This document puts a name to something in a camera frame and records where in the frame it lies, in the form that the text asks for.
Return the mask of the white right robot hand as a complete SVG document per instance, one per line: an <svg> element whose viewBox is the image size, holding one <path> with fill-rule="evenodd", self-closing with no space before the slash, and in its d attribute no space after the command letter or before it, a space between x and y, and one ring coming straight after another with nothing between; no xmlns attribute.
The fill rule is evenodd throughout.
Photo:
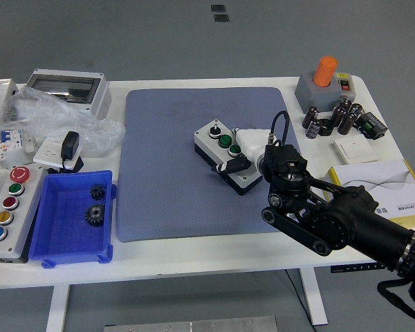
<svg viewBox="0 0 415 332"><path fill-rule="evenodd" d="M213 166L212 171L218 174L233 174L254 165L260 172L266 146L272 144L275 138L269 129L236 130L236 142L241 149L241 156Z"/></svg>

